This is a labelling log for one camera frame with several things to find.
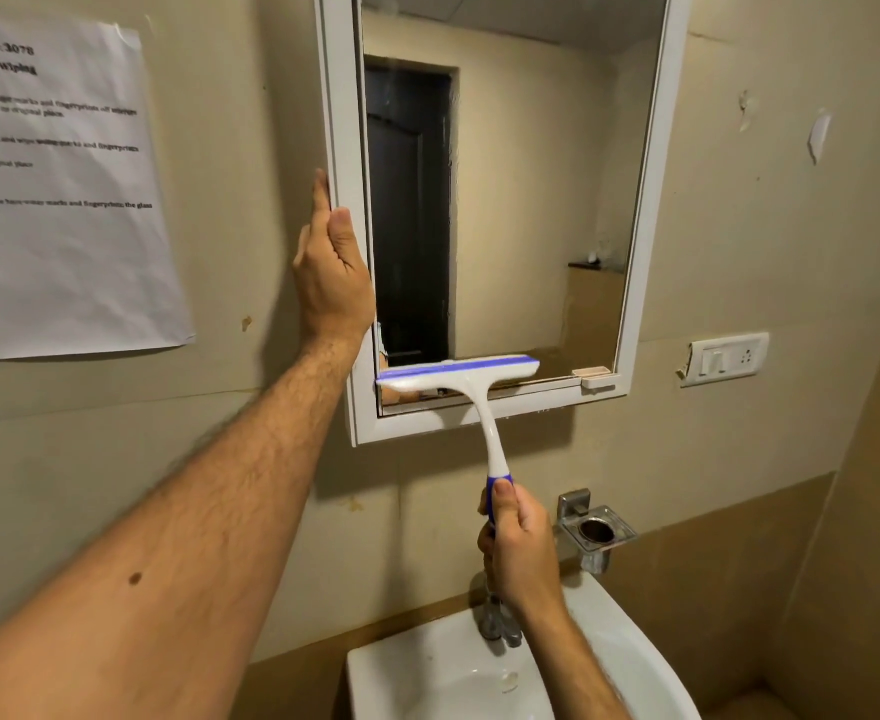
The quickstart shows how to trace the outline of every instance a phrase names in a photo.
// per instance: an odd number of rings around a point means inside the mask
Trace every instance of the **forearm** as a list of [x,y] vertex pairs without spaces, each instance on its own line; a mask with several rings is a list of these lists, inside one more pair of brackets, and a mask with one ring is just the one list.
[[557,720],[630,720],[565,606],[520,623]]
[[226,716],[354,355],[306,350],[0,629],[0,717]]

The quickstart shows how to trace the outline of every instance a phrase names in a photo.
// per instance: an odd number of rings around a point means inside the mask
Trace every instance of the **ceiling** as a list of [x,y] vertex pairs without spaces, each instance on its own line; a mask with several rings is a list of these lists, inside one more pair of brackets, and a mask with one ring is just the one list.
[[390,14],[518,35],[575,48],[624,51],[659,34],[665,0],[363,0]]

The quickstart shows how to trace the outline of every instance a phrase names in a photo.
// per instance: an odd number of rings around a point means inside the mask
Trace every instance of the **white switch plate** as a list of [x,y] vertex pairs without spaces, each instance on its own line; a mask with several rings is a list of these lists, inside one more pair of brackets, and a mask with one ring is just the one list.
[[689,362],[681,386],[754,375],[763,366],[769,345],[768,333],[695,340],[689,345]]

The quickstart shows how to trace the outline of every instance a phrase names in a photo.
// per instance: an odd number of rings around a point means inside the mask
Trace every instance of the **paper sign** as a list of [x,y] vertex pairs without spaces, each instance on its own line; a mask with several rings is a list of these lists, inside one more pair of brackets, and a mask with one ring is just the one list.
[[0,359],[193,341],[135,31],[0,19]]

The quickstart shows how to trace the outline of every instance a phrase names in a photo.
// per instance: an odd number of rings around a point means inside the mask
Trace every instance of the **blue rubber edge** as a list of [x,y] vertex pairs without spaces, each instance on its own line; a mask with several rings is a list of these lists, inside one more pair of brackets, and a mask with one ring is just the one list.
[[494,483],[497,480],[509,480],[510,484],[513,483],[513,477],[510,475],[503,475],[502,477],[487,477],[487,518],[490,519],[490,525],[495,526],[496,521],[494,520]]
[[454,361],[452,363],[432,363],[431,365],[411,366],[410,368],[388,368],[383,371],[378,382],[398,379],[404,376],[420,376],[424,374],[443,374],[444,372],[472,372],[476,369],[490,369],[515,364],[538,364],[532,356],[511,356],[510,358],[485,359],[483,361]]

